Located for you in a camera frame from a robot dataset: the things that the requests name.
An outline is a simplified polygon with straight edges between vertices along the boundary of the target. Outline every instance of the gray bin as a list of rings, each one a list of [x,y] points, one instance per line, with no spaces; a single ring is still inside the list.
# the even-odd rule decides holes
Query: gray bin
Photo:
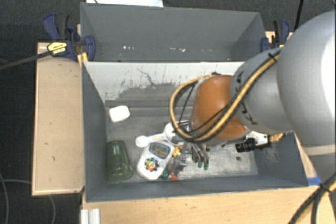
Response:
[[[86,62],[82,68],[82,91],[87,202],[306,186],[293,134],[262,151],[236,153],[230,146],[214,148],[209,171],[200,172],[196,164],[189,164],[194,177],[184,177],[183,171],[181,180],[147,182],[135,172],[124,182],[106,182],[104,149],[108,141],[125,142],[136,171],[141,149],[135,146],[135,138],[163,131],[170,120],[167,108],[174,89],[183,81],[213,71],[233,74],[240,64]],[[131,116],[112,123],[108,109],[118,104],[130,106]]]
[[[80,16],[81,34],[93,35],[97,44],[94,62],[82,67],[87,202],[308,184],[294,135],[262,151],[213,148],[208,171],[190,164],[179,180],[147,182],[136,173],[141,149],[135,138],[163,131],[177,86],[212,72],[233,75],[260,52],[265,30],[258,13],[81,3]],[[119,104],[130,106],[131,116],[112,123],[109,107]],[[116,139],[125,142],[134,175],[109,184],[104,150]]]

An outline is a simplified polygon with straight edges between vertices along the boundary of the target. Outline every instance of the white eraser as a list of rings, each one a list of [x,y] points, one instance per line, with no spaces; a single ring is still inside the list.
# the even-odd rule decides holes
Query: white eraser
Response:
[[[126,105],[120,105],[110,109],[110,119],[112,122],[126,120],[130,115],[131,112]]]

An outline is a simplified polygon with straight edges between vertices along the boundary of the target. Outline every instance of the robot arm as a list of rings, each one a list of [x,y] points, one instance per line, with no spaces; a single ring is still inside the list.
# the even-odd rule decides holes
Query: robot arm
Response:
[[[229,83],[216,81],[217,74],[208,77],[186,82],[172,96],[172,124],[183,139],[226,143],[246,128],[268,135],[294,131],[308,155],[324,155],[325,166],[335,166],[335,11],[302,25],[283,48],[246,61]],[[174,105],[181,92],[203,79],[187,130],[178,125]]]

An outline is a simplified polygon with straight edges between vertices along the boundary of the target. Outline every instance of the yellow cable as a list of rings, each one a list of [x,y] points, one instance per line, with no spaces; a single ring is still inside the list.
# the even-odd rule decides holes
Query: yellow cable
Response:
[[[223,124],[225,124],[225,122],[230,118],[230,116],[235,111],[235,109],[239,105],[240,101],[243,99],[243,97],[247,93],[247,91],[251,88],[253,83],[258,79],[259,76],[262,75],[262,73],[264,73],[268,68],[270,68],[273,64],[275,64],[276,61],[278,60],[278,58],[279,58],[279,55],[276,55],[276,56],[270,58],[263,66],[261,66],[259,69],[257,69],[257,71],[246,81],[246,84],[241,89],[240,93],[238,94],[236,99],[233,101],[232,105],[228,108],[228,110],[224,114],[224,116],[217,122],[217,124],[209,132],[207,132],[206,134],[204,134],[203,136],[201,136],[199,138],[196,138],[194,140],[194,142],[201,142],[201,141],[211,137],[213,134],[215,134],[223,126]],[[190,85],[190,84],[192,84],[196,81],[199,81],[202,78],[207,78],[207,77],[210,77],[210,76],[212,76],[212,75],[205,75],[205,76],[202,76],[202,77],[199,77],[199,78],[196,78],[196,79],[193,79],[191,81],[188,81],[188,82],[184,83],[173,93],[173,95],[171,97],[170,107],[169,107],[170,115],[171,115],[171,121],[172,121],[173,126],[176,128],[176,131],[184,138],[192,139],[193,137],[191,135],[183,132],[183,130],[180,129],[180,127],[177,123],[176,117],[174,115],[174,108],[173,108],[175,98],[182,88],[184,88],[187,85]]]
[[[176,91],[173,93],[171,99],[170,99],[170,105],[169,105],[169,111],[170,111],[170,116],[171,116],[171,121],[172,121],[172,124],[173,124],[173,127],[176,129],[176,131],[181,134],[183,137],[187,138],[187,139],[191,139],[193,138],[191,135],[189,134],[186,134],[184,133],[181,129],[180,129],[180,126],[178,125],[178,122],[177,122],[177,119],[175,117],[175,113],[174,113],[174,102],[176,100],[176,96],[179,94],[179,92],[187,87],[188,85],[190,84],[193,84],[195,82],[198,82],[200,81],[201,79],[205,79],[205,78],[210,78],[210,77],[213,77],[214,75],[212,74],[207,74],[207,75],[204,75],[204,76],[200,76],[196,79],[192,79],[190,81],[187,81],[185,83],[183,83],[181,86],[179,86]]]

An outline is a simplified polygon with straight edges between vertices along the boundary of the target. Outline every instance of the green plastic cup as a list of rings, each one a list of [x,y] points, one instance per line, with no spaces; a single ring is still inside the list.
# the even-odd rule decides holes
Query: green plastic cup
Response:
[[[111,141],[106,145],[105,178],[118,182],[131,178],[133,169],[123,141]]]

